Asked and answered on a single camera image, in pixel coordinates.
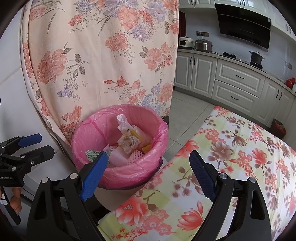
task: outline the kitchen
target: kitchen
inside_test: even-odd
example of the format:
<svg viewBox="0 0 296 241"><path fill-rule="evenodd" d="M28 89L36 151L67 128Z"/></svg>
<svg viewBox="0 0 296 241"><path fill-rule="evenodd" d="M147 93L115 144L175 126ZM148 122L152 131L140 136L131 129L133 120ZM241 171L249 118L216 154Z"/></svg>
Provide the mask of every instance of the kitchen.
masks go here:
<svg viewBox="0 0 296 241"><path fill-rule="evenodd" d="M278 9L267 0L180 0L179 11L187 38L179 39L175 89L267 130L276 119L296 149L296 36Z"/></svg>

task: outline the metal screw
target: metal screw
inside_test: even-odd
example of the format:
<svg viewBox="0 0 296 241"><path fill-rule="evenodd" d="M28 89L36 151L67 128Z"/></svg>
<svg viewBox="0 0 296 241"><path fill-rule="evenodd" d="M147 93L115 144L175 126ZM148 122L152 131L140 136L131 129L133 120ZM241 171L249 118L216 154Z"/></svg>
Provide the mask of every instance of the metal screw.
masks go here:
<svg viewBox="0 0 296 241"><path fill-rule="evenodd" d="M48 178L47 177L42 178L41 182L42 183L47 183L48 182Z"/></svg>
<svg viewBox="0 0 296 241"><path fill-rule="evenodd" d="M250 182L255 183L256 182L256 178L250 177Z"/></svg>
<svg viewBox="0 0 296 241"><path fill-rule="evenodd" d="M70 178L71 179L75 179L75 178L77 178L78 177L78 174L77 173L72 173L71 175L70 175Z"/></svg>
<svg viewBox="0 0 296 241"><path fill-rule="evenodd" d="M222 173L219 174L219 177L221 177L222 179L226 179L227 178L227 175L222 172Z"/></svg>

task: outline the pink trash bag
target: pink trash bag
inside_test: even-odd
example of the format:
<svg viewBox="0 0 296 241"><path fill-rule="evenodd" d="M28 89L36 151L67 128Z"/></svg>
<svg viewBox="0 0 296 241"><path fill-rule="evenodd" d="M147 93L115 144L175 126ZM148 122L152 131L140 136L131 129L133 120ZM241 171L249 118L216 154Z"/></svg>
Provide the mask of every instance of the pink trash bag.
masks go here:
<svg viewBox="0 0 296 241"><path fill-rule="evenodd" d="M131 125L150 135L151 149L140 160L122 167L107 167L100 188L111 190L132 189L147 182L161 167L162 155L168 145L168 125L152 109L140 105L113 105L97 111L83 121L72 139L74 164L78 170L90 163L86 150L102 151L108 144L117 143L122 133L117 128L116 116L124 114Z"/></svg>

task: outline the rice cooker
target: rice cooker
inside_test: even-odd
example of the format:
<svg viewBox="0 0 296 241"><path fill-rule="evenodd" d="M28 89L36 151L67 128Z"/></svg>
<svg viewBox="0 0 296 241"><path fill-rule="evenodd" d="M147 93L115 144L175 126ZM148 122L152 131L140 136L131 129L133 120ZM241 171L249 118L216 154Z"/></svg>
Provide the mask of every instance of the rice cooker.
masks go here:
<svg viewBox="0 0 296 241"><path fill-rule="evenodd" d="M188 37L180 37L178 42L178 48L193 49L193 39Z"/></svg>

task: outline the drawer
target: drawer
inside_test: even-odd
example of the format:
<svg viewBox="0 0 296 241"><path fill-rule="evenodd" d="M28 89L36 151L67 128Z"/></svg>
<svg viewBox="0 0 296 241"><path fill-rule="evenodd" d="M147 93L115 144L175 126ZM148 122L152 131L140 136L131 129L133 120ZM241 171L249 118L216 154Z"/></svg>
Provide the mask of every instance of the drawer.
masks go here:
<svg viewBox="0 0 296 241"><path fill-rule="evenodd" d="M259 98L239 88L215 80L212 99L233 107L249 116L253 115Z"/></svg>
<svg viewBox="0 0 296 241"><path fill-rule="evenodd" d="M260 97L265 76L241 65L219 59L215 79Z"/></svg>

